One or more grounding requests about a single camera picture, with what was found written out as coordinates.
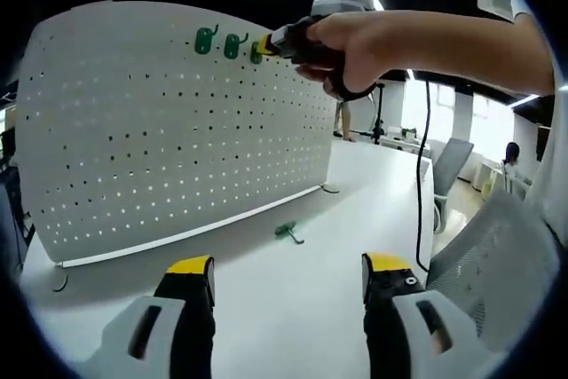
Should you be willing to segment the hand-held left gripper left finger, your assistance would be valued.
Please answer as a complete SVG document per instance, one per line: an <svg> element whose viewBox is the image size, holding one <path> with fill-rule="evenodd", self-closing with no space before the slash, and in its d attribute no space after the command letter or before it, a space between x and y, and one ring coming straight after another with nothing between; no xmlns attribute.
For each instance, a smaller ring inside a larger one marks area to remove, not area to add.
<svg viewBox="0 0 568 379"><path fill-rule="evenodd" d="M102 378L210 378L214 258L170 266L154 293L133 301L105 327Z"/></svg>

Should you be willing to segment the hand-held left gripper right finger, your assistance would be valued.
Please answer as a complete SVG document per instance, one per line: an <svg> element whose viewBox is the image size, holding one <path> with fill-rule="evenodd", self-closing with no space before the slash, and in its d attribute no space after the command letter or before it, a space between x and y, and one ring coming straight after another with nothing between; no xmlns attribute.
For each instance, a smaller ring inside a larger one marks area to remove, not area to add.
<svg viewBox="0 0 568 379"><path fill-rule="evenodd" d="M425 289L403 259L378 252L361 259L372 378L469 378L488 361L475 322Z"/></svg>

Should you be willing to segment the person's right hand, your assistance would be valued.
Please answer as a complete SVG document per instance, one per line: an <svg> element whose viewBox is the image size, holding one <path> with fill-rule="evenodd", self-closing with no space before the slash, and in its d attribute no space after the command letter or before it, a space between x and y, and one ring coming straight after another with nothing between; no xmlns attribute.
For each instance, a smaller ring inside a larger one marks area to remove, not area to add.
<svg viewBox="0 0 568 379"><path fill-rule="evenodd" d="M324 92L337 100L367 90L397 67L389 17L387 12L342 12L312 24L306 29L307 39L341 52L343 65L335 68L302 64L296 72L322 83Z"/></svg>

